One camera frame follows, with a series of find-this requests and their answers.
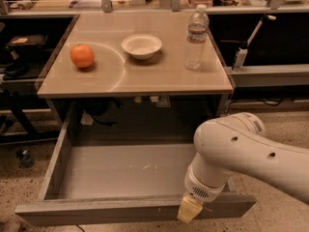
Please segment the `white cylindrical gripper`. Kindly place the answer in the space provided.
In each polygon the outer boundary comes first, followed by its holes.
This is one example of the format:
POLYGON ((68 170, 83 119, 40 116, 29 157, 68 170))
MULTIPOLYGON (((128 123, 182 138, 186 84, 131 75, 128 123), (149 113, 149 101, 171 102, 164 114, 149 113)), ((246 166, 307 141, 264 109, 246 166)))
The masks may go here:
POLYGON ((184 177, 188 193, 183 195, 177 219, 184 223, 194 220, 203 210, 202 202, 214 201, 233 175, 232 171, 210 164, 197 153, 184 177))

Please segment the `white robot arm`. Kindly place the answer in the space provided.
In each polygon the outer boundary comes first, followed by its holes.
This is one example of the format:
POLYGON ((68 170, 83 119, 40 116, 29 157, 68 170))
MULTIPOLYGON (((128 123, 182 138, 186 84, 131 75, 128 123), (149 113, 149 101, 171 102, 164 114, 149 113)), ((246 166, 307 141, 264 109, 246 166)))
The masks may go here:
POLYGON ((309 150, 266 138, 263 122, 241 112, 201 124, 193 136, 196 155, 188 166, 178 219, 189 223, 214 201, 236 173, 309 203, 309 150))

